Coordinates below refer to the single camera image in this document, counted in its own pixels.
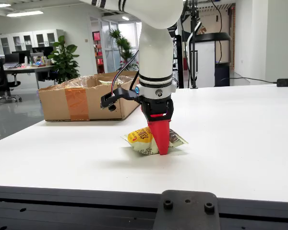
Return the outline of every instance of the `white cabinet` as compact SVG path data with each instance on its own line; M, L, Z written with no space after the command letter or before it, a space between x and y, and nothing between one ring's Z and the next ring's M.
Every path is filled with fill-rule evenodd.
M41 30L33 31L33 35L36 47L47 47L53 46L53 43L57 42L64 32L62 30Z
M0 36L0 55L6 55L11 53L9 36L1 35Z
M9 34L12 51L32 50L36 47L33 32Z
M41 30L0 35L0 55L13 51L30 50L34 47L53 46L59 37L64 35L62 30Z

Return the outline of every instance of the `desk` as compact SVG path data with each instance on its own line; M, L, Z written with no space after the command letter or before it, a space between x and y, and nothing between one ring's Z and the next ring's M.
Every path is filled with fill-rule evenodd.
M32 67L27 67L27 68L4 69L4 71L6 74L35 73L37 88L39 89L38 74L37 73L49 72L52 68L53 68L52 66L42 66L42 67L32 66Z
M143 156L120 136L147 126L140 108L124 121L42 121L0 141L0 185L288 201L288 88L181 89L170 126L189 145Z

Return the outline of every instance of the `yellow snack bag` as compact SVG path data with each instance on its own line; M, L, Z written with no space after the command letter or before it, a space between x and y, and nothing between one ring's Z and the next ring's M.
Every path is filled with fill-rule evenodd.
M122 137L131 147L145 155L158 154L159 150L153 134L149 127L141 128L128 135ZM181 136L175 133L172 129L169 130L169 149L175 148L183 144L188 144Z

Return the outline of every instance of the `green plant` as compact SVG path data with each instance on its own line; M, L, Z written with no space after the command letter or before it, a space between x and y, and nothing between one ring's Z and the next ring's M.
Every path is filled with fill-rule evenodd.
M117 44L117 47L119 48L120 56L123 58L124 61L120 62L120 69L122 68L125 63L128 62L129 59L131 59L134 55L134 53L131 50L131 44L130 42L121 34L120 30L111 30L110 36L115 39L115 42ZM129 70L130 67L133 68L133 70L138 70L139 66L135 63L129 64L126 69Z
M61 84L67 80L79 77L79 70L76 69L79 67L78 62L74 60L79 55L73 54L78 47L75 45L65 45L65 36L60 36L59 41L55 42L53 47L54 51L51 52L48 58L55 61L53 70L58 72L56 81Z

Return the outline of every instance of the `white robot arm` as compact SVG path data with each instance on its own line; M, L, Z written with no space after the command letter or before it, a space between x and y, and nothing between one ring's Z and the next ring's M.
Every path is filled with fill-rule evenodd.
M174 25L182 13L183 0L81 0L94 6L130 13L156 29Z
M169 122L174 107L171 99L176 84L173 75L173 41L167 28L183 10L183 0L81 0L107 10L128 12L142 21L139 42L140 84L135 91L117 89L102 97L101 107L113 106L119 98L141 104L161 155L169 145Z

